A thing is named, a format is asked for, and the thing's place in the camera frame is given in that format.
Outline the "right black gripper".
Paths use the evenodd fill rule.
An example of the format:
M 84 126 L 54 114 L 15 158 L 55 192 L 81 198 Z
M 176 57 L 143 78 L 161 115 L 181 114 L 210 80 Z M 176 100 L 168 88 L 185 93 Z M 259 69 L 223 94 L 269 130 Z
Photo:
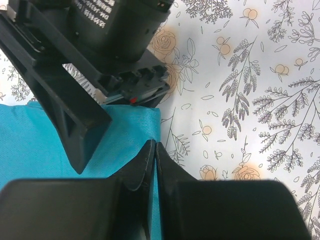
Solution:
M 72 64 L 106 104 L 156 107 L 168 69 L 148 45 L 171 0 L 10 0 L 0 12 L 4 48 L 26 68 Z

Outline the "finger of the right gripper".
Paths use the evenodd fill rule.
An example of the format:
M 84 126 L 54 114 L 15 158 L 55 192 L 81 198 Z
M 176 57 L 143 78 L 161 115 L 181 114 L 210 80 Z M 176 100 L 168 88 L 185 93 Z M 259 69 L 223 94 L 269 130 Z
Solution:
M 70 165 L 81 174 L 112 118 L 64 69 L 68 60 L 52 43 L 36 50 L 4 14 L 0 47 L 54 125 Z

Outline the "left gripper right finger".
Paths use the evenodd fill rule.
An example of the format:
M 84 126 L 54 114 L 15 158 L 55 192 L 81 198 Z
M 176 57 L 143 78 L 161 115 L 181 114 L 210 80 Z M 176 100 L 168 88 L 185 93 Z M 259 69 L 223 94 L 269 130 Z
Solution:
M 287 187 L 274 180 L 198 180 L 155 148 L 164 240 L 309 240 Z

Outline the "teal t shirt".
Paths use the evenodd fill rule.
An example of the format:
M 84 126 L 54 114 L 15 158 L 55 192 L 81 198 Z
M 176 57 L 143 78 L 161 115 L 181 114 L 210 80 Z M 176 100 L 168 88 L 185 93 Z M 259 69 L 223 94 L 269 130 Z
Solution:
M 157 108 L 107 105 L 112 123 L 83 173 L 72 168 L 62 142 L 37 102 L 0 107 L 0 190 L 18 179 L 108 178 L 144 144 L 160 140 Z M 162 238 L 158 186 L 153 180 L 150 240 Z

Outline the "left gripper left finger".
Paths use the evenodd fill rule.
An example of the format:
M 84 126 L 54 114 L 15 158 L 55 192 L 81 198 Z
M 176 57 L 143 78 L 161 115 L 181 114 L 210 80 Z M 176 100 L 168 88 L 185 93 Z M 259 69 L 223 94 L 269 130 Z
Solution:
M 25 178 L 0 192 L 3 240 L 148 240 L 155 141 L 107 178 Z

